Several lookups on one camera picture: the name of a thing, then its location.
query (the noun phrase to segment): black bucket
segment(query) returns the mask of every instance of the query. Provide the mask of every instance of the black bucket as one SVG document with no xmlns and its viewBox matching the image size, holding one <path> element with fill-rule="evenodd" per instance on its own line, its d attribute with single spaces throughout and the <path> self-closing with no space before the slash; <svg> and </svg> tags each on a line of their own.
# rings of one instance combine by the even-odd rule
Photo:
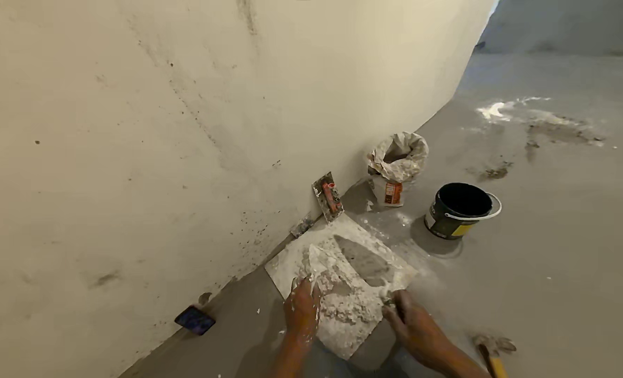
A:
<svg viewBox="0 0 623 378">
<path fill-rule="evenodd" d="M 492 197 L 498 203 L 494 213 L 491 213 Z M 475 223 L 498 215 L 502 207 L 493 194 L 474 185 L 453 182 L 442 186 L 435 194 L 435 201 L 424 218 L 425 227 L 443 239 L 460 239 Z"/>
</svg>

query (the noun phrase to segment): screed floor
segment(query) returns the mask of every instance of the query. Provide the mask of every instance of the screed floor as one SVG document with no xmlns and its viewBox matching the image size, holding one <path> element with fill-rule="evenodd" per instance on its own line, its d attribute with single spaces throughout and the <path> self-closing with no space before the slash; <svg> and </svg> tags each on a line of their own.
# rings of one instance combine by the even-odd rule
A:
<svg viewBox="0 0 623 378">
<path fill-rule="evenodd" d="M 508 107 L 489 115 L 496 123 L 477 111 L 499 102 Z M 598 140 L 530 131 L 524 115 L 543 112 Z M 430 158 L 405 206 L 367 211 L 376 200 L 366 184 L 343 197 L 420 271 L 410 291 L 468 351 L 478 331 L 513 339 L 518 352 L 504 363 L 514 377 L 623 377 L 623 58 L 475 55 L 455 98 L 418 133 Z M 476 184 L 504 210 L 461 243 L 437 239 L 422 216 L 447 182 Z M 122 376 L 262 376 L 285 328 L 281 304 L 260 268 L 211 302 L 218 322 L 207 334 L 181 330 Z M 397 348 L 388 358 L 394 342 L 380 323 L 352 365 L 395 361 L 411 377 L 434 376 Z M 315 345 L 306 377 L 352 375 Z"/>
</svg>

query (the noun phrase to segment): forearm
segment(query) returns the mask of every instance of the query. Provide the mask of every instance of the forearm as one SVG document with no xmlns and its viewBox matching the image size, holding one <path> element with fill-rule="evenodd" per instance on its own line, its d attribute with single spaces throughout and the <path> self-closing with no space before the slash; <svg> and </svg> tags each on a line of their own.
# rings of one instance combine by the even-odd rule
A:
<svg viewBox="0 0 623 378">
<path fill-rule="evenodd" d="M 461 349 L 454 347 L 433 367 L 447 378 L 490 378 L 489 373 Z"/>
<path fill-rule="evenodd" d="M 311 338 L 304 338 L 286 333 L 278 351 L 272 378 L 294 378 L 302 369 L 305 357 L 311 348 Z"/>
</svg>

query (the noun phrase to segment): white bucket handle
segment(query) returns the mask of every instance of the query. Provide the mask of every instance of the white bucket handle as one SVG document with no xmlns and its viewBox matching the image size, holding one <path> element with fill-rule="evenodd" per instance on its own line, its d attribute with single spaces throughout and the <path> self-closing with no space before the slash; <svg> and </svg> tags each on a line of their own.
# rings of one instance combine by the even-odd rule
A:
<svg viewBox="0 0 623 378">
<path fill-rule="evenodd" d="M 444 216 L 449 217 L 451 219 L 456 219 L 457 221 L 483 221 L 485 219 L 492 219 L 496 215 L 500 214 L 501 210 L 503 210 L 503 204 L 500 202 L 498 197 L 496 197 L 495 195 L 489 192 L 485 192 L 485 193 L 489 194 L 491 197 L 493 197 L 496 200 L 496 202 L 498 202 L 498 211 L 496 211 L 495 213 L 485 215 L 484 217 L 478 217 L 478 218 L 462 218 L 462 217 L 457 217 L 456 215 L 451 215 L 448 212 L 444 213 Z"/>
</svg>

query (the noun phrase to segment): smartphone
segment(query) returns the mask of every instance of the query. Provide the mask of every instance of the smartphone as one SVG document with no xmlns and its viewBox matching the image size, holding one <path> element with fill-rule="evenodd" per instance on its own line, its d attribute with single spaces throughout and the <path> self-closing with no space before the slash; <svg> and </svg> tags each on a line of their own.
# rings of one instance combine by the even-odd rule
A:
<svg viewBox="0 0 623 378">
<path fill-rule="evenodd" d="M 195 306 L 190 306 L 174 320 L 176 324 L 189 329 L 192 333 L 203 335 L 216 321 Z"/>
</svg>

